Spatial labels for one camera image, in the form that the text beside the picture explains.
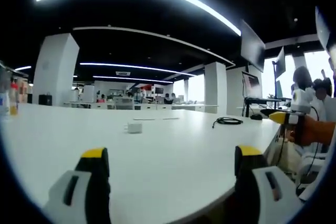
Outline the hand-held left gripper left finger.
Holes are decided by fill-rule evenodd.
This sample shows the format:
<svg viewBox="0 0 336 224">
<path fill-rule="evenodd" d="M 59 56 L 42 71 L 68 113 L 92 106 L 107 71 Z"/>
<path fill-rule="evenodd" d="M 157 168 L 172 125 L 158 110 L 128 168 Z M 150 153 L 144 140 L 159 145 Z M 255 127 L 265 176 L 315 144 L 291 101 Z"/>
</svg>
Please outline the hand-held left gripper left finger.
<svg viewBox="0 0 336 224">
<path fill-rule="evenodd" d="M 85 151 L 51 186 L 43 213 L 51 223 L 110 223 L 109 177 L 107 148 Z"/>
</svg>

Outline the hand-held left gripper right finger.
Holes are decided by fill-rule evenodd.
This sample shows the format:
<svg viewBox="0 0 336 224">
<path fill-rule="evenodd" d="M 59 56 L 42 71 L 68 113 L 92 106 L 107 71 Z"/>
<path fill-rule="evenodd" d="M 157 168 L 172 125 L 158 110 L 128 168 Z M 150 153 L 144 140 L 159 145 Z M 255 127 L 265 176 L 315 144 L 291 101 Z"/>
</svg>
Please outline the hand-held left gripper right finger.
<svg viewBox="0 0 336 224">
<path fill-rule="evenodd" d="M 291 223 L 303 206 L 295 184 L 252 146 L 235 148 L 238 223 Z"/>
</svg>

